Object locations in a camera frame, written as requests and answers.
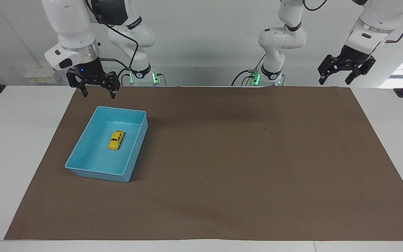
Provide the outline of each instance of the white table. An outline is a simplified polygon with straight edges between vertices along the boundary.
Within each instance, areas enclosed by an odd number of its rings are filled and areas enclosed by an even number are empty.
[[[392,90],[352,90],[403,179],[403,99]],[[0,240],[73,93],[66,86],[7,86],[0,94]],[[401,252],[403,242],[0,241],[3,250]]]

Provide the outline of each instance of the blue plastic bin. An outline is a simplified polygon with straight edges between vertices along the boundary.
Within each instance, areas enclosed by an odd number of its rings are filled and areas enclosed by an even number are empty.
[[[82,177],[129,182],[147,127],[145,111],[97,107],[65,167]],[[110,150],[116,130],[125,137],[119,150]]]

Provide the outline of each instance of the toy car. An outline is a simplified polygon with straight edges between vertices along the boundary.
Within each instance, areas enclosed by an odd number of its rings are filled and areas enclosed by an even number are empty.
[[[125,136],[124,131],[115,131],[112,134],[112,138],[110,140],[110,143],[108,145],[108,148],[110,150],[119,150],[120,148],[120,143],[122,142],[123,137]]]

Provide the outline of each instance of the green light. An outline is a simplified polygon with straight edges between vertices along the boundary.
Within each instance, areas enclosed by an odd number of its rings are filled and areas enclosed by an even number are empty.
[[[256,73],[256,76],[253,79],[253,85],[257,86],[259,85],[259,79],[261,78],[261,75],[259,73]]]
[[[160,79],[158,78],[158,76],[156,76],[155,73],[152,73],[152,75],[153,75],[153,82],[154,82],[155,84],[156,84],[156,83],[159,83]]]

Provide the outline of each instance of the white robot link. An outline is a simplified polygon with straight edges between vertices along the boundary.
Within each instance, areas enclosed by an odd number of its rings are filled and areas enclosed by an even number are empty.
[[[345,80],[348,85],[358,76],[366,75],[376,62],[371,54],[387,41],[403,17],[403,0],[352,1],[363,5],[363,13],[352,27],[340,55],[326,56],[318,67],[321,85],[340,71],[352,71]]]
[[[90,28],[90,18],[82,0],[42,0],[46,16],[58,35],[59,43],[45,53],[46,60],[56,70],[70,68],[66,74],[71,87],[88,95],[86,84],[99,85],[110,91],[114,99],[120,82],[115,72],[105,73],[99,58],[99,45]],[[128,0],[91,0],[89,4],[99,23],[110,30],[109,37],[130,58],[131,82],[156,83],[157,77],[144,53],[153,46],[155,34],[144,24]]]
[[[259,45],[265,50],[265,59],[258,67],[253,85],[275,85],[281,77],[285,61],[280,50],[300,48],[305,44],[307,34],[301,25],[303,10],[302,0],[281,1],[278,15],[285,26],[265,29],[259,34]]]

